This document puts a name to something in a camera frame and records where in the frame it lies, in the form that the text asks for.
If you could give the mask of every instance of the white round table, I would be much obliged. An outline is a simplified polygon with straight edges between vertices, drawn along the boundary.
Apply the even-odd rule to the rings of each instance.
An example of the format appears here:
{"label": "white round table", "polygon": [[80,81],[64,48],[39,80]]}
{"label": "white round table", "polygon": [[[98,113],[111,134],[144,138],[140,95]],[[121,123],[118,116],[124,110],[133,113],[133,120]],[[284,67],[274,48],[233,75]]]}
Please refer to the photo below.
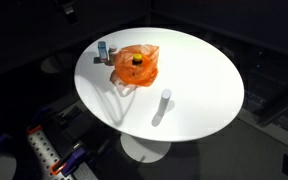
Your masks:
{"label": "white round table", "polygon": [[[114,66],[94,63],[98,41],[118,48],[159,46],[154,83],[117,89],[109,81]],[[162,158],[170,142],[196,140],[221,130],[236,117],[244,100],[241,76],[223,53],[199,38],[161,28],[127,29],[98,39],[80,56],[75,85],[86,107],[121,131],[124,150],[141,162]],[[170,89],[172,96],[156,123],[164,89]]]}

